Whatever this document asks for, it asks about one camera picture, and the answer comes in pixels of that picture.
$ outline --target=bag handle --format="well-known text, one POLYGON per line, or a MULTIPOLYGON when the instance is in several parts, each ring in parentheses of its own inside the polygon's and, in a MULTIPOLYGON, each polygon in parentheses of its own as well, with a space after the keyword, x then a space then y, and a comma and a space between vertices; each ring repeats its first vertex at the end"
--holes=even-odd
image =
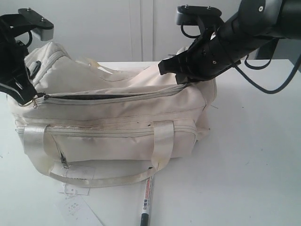
POLYGON ((143 181, 157 171, 163 169, 169 162, 174 148, 173 121, 154 122, 154 151, 151 157, 153 168, 145 172, 125 177, 104 179, 69 178, 52 172, 55 161, 44 150, 44 135, 48 125, 28 124, 24 130, 24 152, 28 155, 34 167, 46 176, 63 183, 81 187, 107 187, 127 185, 143 181))

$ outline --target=cream handbag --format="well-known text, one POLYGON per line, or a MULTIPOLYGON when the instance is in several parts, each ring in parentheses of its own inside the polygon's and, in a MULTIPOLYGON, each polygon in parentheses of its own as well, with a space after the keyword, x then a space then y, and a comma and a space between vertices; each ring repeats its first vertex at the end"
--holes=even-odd
POLYGON ((16 131, 34 167, 64 183, 103 187, 142 181, 170 158, 190 155, 209 132, 206 109, 215 81, 177 85, 145 70, 116 71, 86 60, 73 61, 53 42, 25 59, 37 98, 25 106, 8 97, 16 131), (69 178, 53 167, 88 160, 151 160, 152 169, 118 178, 69 178))

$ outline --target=white table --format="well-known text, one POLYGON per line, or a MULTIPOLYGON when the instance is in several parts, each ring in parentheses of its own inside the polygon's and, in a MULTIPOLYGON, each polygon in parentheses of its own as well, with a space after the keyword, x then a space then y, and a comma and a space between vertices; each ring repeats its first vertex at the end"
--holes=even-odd
MULTIPOLYGON (((268 88, 279 86, 292 67, 288 60, 274 60, 263 71, 241 66, 268 88)), ((272 96, 235 70, 219 76, 208 111, 211 135, 196 144, 191 157, 171 160, 156 175, 150 225, 300 226, 300 76, 272 96)), ((0 225, 67 225, 54 206, 64 198, 57 192, 60 183, 35 170, 14 131, 5 95, 0 105, 0 225)), ((139 171, 143 164, 132 168, 139 171)), ((144 182, 94 188, 83 198, 105 226, 134 226, 140 224, 143 188, 144 182)))

